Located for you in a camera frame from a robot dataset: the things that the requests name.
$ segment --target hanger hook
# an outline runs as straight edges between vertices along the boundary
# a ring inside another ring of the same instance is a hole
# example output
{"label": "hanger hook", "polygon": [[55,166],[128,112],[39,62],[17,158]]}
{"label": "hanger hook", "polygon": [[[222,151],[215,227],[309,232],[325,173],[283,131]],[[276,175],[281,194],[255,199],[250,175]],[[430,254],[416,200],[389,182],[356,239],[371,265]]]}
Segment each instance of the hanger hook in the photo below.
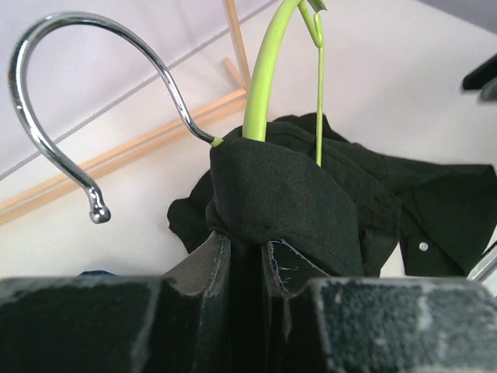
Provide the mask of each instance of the hanger hook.
{"label": "hanger hook", "polygon": [[110,211],[103,201],[102,191],[92,177],[71,161],[49,139],[33,111],[26,84],[27,68],[35,46],[50,32],[70,25],[96,26],[115,33],[135,46],[154,65],[161,76],[182,122],[188,127],[189,131],[200,140],[206,141],[209,144],[213,144],[217,138],[198,128],[189,114],[181,93],[164,62],[138,35],[128,28],[106,17],[86,12],[53,14],[33,24],[21,36],[12,53],[9,66],[11,100],[24,130],[35,146],[47,159],[85,191],[90,203],[90,218],[94,223],[99,224],[110,220]]}

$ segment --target green hanger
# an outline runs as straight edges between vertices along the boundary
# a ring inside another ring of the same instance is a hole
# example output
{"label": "green hanger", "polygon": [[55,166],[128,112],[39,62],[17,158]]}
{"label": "green hanger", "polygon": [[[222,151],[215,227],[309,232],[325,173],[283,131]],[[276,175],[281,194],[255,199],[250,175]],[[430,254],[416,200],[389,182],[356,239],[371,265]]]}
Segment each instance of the green hanger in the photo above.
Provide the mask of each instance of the green hanger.
{"label": "green hanger", "polygon": [[318,48],[318,119],[316,123],[316,162],[321,165],[322,150],[322,113],[323,113],[323,75],[324,75],[324,40],[321,17],[318,12],[326,10],[322,0],[308,0],[315,11],[314,19],[305,4],[306,0],[283,0],[276,11],[259,49],[252,84],[248,92],[242,136],[257,141],[266,140],[267,112],[269,97],[273,84],[276,60],[280,52],[283,35],[291,16],[299,8],[312,41]]}

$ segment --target black garment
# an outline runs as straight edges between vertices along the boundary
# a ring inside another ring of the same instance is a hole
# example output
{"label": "black garment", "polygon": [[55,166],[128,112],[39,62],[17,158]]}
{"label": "black garment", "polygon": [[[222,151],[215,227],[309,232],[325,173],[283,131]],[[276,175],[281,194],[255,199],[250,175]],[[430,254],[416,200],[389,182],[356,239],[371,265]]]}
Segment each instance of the black garment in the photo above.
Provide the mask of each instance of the black garment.
{"label": "black garment", "polygon": [[[281,117],[268,124],[266,143],[240,138],[237,128],[211,149],[211,171],[168,212],[187,250],[213,229],[257,243],[283,238],[332,275],[378,276],[400,239],[406,274],[467,275],[497,223],[494,169],[380,155],[333,132],[325,117],[319,169],[315,120],[315,114]],[[356,227],[346,227],[353,224],[350,201]],[[263,222],[270,226],[261,234]],[[282,226],[284,232],[274,229]]]}

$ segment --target wooden frame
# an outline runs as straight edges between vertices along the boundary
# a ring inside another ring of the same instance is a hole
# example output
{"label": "wooden frame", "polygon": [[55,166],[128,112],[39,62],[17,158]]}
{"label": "wooden frame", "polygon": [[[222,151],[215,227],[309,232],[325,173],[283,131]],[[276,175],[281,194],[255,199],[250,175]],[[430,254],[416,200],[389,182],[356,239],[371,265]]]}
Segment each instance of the wooden frame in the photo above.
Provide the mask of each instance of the wooden frame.
{"label": "wooden frame", "polygon": [[[191,113],[192,117],[199,126],[204,126],[239,110],[243,110],[251,82],[240,22],[235,8],[235,0],[223,0],[223,3],[240,72],[238,72],[229,58],[224,59],[224,64],[239,88],[220,99],[216,99],[207,105],[193,110]],[[108,152],[104,152],[87,162],[83,162],[80,166],[90,176],[98,179],[160,148],[173,138],[185,133],[188,133],[188,130],[178,118]],[[74,181],[61,173],[28,190],[24,190],[0,203],[0,225],[44,206],[77,188],[78,185]]]}

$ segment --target white button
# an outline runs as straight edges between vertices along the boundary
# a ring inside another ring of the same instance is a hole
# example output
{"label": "white button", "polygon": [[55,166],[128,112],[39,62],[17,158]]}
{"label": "white button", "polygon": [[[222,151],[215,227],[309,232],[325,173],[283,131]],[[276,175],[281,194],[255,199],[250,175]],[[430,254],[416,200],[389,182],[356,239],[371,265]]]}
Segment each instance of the white button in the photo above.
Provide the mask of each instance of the white button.
{"label": "white button", "polygon": [[429,249],[429,246],[428,246],[428,244],[427,244],[426,242],[421,242],[421,243],[419,244],[419,249],[420,249],[421,251],[427,251],[427,250]]}

